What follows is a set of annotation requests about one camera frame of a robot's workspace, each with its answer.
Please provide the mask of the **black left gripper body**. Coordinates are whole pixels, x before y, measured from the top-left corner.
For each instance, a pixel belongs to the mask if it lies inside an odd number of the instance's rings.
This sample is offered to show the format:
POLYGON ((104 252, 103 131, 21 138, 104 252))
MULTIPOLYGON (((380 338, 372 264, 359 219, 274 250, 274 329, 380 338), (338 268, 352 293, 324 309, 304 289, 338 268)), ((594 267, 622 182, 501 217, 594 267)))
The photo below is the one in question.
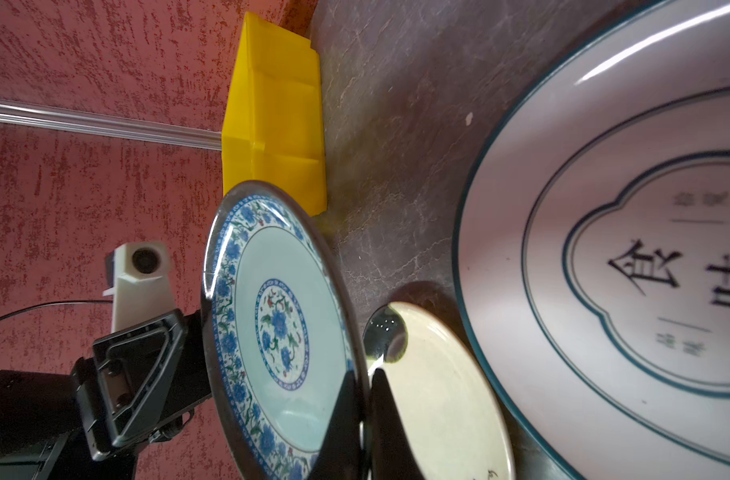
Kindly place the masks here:
POLYGON ((68 375, 0 371, 0 479, 134 479, 137 456, 92 458, 68 375))

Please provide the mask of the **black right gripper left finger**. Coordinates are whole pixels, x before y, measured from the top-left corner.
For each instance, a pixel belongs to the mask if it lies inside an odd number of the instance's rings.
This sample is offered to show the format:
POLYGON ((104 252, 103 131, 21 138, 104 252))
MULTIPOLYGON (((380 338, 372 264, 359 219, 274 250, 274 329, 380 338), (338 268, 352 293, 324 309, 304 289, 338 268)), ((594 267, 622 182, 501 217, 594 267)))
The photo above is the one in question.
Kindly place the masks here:
POLYGON ((362 478, 363 419, 364 403, 357 378, 354 371, 347 371, 322 447, 308 476, 310 480, 362 478))

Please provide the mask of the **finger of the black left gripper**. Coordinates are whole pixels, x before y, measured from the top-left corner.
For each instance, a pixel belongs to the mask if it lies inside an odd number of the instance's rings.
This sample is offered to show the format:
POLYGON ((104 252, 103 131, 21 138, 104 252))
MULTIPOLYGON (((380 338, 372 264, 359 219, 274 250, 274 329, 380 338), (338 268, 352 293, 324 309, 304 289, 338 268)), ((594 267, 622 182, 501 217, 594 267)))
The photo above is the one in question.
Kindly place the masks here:
POLYGON ((212 396, 199 312, 179 309, 100 338, 71 373, 94 461, 174 438, 212 396))

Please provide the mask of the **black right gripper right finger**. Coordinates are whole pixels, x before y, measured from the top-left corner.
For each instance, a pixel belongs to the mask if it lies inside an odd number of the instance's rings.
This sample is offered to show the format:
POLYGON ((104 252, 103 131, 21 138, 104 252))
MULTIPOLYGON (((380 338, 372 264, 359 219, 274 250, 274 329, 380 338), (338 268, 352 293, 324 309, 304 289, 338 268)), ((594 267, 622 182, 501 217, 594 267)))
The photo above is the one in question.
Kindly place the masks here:
POLYGON ((424 479, 413 455, 386 373, 372 377, 370 419, 373 479, 424 479))

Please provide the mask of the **blue floral rimmed plate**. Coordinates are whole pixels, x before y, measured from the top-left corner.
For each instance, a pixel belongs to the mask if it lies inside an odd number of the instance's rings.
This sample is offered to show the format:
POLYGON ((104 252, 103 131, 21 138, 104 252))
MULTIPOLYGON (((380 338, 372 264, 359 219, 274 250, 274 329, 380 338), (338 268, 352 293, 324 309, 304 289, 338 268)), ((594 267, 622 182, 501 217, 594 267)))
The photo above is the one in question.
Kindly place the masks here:
POLYGON ((223 198, 204 257, 212 395, 245 479, 307 479, 343 383, 368 389, 351 301, 331 251, 286 192, 246 181, 223 198))

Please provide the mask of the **white plate with quatrefoil design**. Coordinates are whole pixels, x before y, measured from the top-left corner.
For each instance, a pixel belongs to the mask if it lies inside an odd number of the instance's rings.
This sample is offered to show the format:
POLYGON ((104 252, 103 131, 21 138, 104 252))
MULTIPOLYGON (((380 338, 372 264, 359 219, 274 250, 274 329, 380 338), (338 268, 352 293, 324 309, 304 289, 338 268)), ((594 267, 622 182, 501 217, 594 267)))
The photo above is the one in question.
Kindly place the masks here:
POLYGON ((730 479, 730 1, 661 1, 506 114, 453 241, 489 381, 574 479, 730 479))

